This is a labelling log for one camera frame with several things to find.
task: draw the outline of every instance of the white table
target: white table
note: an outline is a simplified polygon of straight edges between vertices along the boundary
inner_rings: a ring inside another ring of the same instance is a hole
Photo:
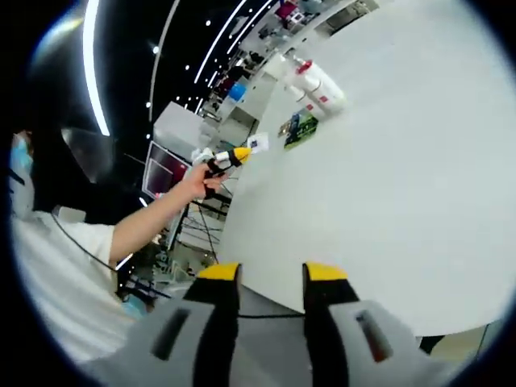
[[[415,335],[501,317],[516,280],[516,90],[479,19],[449,0],[399,0],[314,51],[347,112],[284,151],[281,88],[243,167],[221,261],[302,311],[302,262],[337,264]]]

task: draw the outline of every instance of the person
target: person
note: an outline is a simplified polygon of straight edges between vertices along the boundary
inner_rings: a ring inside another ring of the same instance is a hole
[[[135,319],[115,296],[116,280],[106,266],[141,249],[190,201],[203,198],[205,187],[217,190],[225,177],[205,179],[207,165],[193,167],[160,199],[107,226],[33,211],[31,167],[30,136],[22,131],[12,142],[9,190],[11,242],[26,299],[72,360],[109,355],[125,344]]]

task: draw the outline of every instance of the sticker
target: sticker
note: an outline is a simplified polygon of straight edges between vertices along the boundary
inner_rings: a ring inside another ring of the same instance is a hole
[[[251,154],[268,151],[268,133],[257,133],[248,138],[248,148]]]

